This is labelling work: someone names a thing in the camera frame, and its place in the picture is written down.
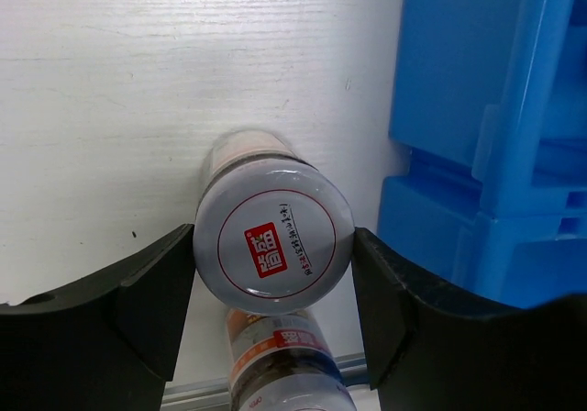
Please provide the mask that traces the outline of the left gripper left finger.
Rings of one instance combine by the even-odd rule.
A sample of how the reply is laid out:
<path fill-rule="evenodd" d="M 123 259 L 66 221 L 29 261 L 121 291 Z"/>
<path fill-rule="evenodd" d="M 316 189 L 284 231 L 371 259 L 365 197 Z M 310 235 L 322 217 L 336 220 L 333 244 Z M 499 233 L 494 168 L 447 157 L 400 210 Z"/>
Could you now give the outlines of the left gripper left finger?
<path fill-rule="evenodd" d="M 1 306 L 4 410 L 158 410 L 195 274 L 185 224 L 145 249 Z"/>

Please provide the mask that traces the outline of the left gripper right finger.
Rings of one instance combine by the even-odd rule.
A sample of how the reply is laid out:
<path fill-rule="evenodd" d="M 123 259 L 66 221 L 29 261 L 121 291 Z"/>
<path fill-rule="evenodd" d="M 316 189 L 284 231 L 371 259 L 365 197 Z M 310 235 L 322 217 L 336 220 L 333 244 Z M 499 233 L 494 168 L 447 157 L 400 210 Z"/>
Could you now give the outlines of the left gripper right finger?
<path fill-rule="evenodd" d="M 586 298 L 517 308 L 405 259 L 366 228 L 352 275 L 384 410 L 583 410 Z"/>

